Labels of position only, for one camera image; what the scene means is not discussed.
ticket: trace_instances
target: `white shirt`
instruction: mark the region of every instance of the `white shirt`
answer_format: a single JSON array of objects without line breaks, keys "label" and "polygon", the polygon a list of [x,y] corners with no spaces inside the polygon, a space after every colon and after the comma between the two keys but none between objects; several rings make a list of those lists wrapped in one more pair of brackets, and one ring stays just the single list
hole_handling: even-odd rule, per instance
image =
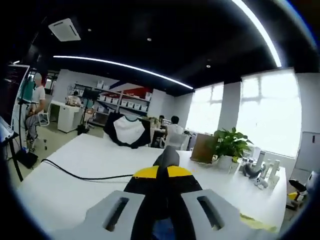
[{"label": "white shirt", "polygon": [[38,86],[34,91],[33,91],[33,94],[32,94],[32,102],[33,103],[36,103],[36,104],[33,104],[32,105],[32,108],[33,110],[36,110],[39,103],[40,103],[40,100],[45,100],[46,99],[46,92],[45,92],[45,87],[44,86]]},{"label": "white shirt", "polygon": [[125,116],[113,122],[118,140],[122,143],[133,144],[145,131],[141,121],[129,121]]},{"label": "white shirt", "polygon": [[168,135],[170,134],[183,134],[184,129],[182,126],[179,126],[178,124],[170,124],[166,126],[166,130],[168,132]]}]

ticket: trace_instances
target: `floor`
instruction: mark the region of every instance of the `floor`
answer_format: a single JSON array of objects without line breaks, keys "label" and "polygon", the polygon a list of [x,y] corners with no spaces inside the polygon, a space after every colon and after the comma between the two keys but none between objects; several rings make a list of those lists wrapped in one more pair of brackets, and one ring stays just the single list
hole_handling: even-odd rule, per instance
[{"label": "floor", "polygon": [[[37,129],[38,134],[41,138],[47,139],[47,150],[45,150],[44,145],[42,142],[37,142],[35,145],[35,154],[38,155],[38,160],[36,164],[33,166],[33,168],[36,168],[42,159],[47,158],[52,153],[54,153],[56,150],[61,148],[63,145],[71,141],[77,136],[77,131],[72,131],[69,133],[64,133],[58,130],[57,123],[52,122],[47,127],[38,127]],[[93,135],[99,138],[103,137],[103,129],[101,127],[96,126],[95,128],[91,128],[88,132],[89,135]],[[15,141],[15,147],[18,149],[19,146],[17,145],[17,141]],[[23,178],[27,177],[29,173],[33,171],[33,169],[28,169],[21,163],[19,164],[20,171],[22,173]],[[12,185],[14,188],[17,188],[20,184],[20,180],[18,178],[14,162],[11,160],[8,161],[8,168],[11,176]],[[281,227],[281,231],[285,230],[289,225],[290,221],[293,219],[293,216],[295,215],[295,212],[289,209],[286,209],[283,224]]]}]

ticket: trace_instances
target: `air conditioner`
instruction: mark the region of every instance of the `air conditioner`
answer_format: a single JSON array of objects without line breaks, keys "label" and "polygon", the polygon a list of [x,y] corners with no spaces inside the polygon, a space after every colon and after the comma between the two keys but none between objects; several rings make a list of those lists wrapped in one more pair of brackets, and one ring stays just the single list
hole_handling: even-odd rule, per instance
[{"label": "air conditioner", "polygon": [[79,33],[70,18],[52,23],[48,27],[61,42],[81,40]]}]

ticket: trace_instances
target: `black stand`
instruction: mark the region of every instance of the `black stand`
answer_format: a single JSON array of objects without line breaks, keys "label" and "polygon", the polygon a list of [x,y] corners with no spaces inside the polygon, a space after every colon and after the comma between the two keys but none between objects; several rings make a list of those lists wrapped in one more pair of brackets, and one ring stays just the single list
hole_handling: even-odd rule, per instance
[{"label": "black stand", "polygon": [[94,104],[95,100],[98,99],[99,93],[100,93],[99,91],[90,90],[88,88],[84,89],[82,97],[86,99],[86,104],[85,104],[83,116],[81,119],[81,125],[78,125],[76,129],[78,136],[80,134],[86,134],[87,132],[89,132],[89,129],[86,129],[86,126],[85,126],[85,116],[88,109],[88,103],[89,103],[89,100],[92,100]]},{"label": "black stand", "polygon": [[10,147],[10,152],[11,152],[11,158],[13,160],[13,164],[16,170],[16,173],[18,174],[19,180],[20,182],[22,182],[24,180],[24,178],[22,177],[19,165],[18,165],[18,161],[17,161],[17,156],[16,156],[16,152],[15,152],[15,147],[14,147],[14,142],[13,140],[18,136],[17,133],[14,133],[11,137],[7,138],[4,142],[1,143],[1,145],[3,146],[3,148],[6,147],[6,145],[9,143],[9,147]]}]

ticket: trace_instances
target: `brown box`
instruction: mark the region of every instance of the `brown box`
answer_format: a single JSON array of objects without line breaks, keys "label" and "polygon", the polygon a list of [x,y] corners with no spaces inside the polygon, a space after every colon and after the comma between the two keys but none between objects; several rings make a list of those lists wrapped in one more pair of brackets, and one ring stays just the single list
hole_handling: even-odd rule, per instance
[{"label": "brown box", "polygon": [[211,164],[214,145],[217,142],[218,137],[198,133],[190,159],[195,162]]}]

